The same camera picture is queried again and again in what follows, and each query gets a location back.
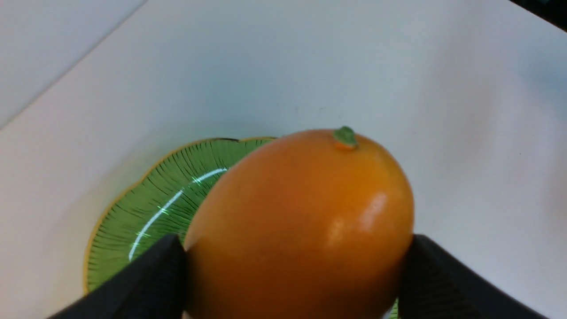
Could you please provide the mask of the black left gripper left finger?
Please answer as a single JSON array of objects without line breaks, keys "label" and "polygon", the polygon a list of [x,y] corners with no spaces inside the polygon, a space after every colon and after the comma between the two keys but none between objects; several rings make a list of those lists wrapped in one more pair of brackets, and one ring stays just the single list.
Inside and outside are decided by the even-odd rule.
[{"label": "black left gripper left finger", "polygon": [[186,301],[186,253],[167,234],[54,319],[180,319]]}]

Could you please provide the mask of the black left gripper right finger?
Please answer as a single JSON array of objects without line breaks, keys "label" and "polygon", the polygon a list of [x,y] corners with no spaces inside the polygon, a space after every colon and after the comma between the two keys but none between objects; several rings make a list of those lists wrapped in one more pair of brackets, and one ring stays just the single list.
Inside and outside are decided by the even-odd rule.
[{"label": "black left gripper right finger", "polygon": [[423,234],[413,237],[398,297],[401,319],[542,319]]}]

